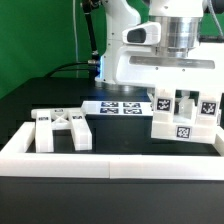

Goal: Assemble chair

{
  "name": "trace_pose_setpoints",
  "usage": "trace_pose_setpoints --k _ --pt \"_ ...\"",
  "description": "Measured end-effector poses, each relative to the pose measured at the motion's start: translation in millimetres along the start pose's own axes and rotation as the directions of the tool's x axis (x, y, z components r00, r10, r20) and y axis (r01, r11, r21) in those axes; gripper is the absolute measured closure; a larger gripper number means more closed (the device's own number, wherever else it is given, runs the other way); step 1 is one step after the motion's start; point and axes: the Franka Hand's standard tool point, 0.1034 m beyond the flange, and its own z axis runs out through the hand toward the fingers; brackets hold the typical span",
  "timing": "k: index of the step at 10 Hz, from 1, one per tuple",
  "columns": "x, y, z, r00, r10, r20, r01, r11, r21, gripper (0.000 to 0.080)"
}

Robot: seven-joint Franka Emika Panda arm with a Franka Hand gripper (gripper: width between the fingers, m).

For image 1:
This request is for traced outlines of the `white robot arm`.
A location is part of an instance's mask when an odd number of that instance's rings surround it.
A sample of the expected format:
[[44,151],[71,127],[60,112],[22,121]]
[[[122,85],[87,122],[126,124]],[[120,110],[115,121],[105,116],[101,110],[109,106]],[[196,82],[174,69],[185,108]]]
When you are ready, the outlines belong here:
[[106,13],[106,51],[95,56],[95,82],[224,93],[224,37],[200,34],[211,0],[142,1],[146,22],[127,0],[82,0],[86,17],[99,7]]

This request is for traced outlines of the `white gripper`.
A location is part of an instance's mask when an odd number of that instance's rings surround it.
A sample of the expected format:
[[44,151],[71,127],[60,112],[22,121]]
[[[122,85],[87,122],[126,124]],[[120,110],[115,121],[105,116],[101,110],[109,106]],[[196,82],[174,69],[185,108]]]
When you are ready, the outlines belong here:
[[224,37],[147,22],[122,32],[115,81],[146,88],[224,93]]

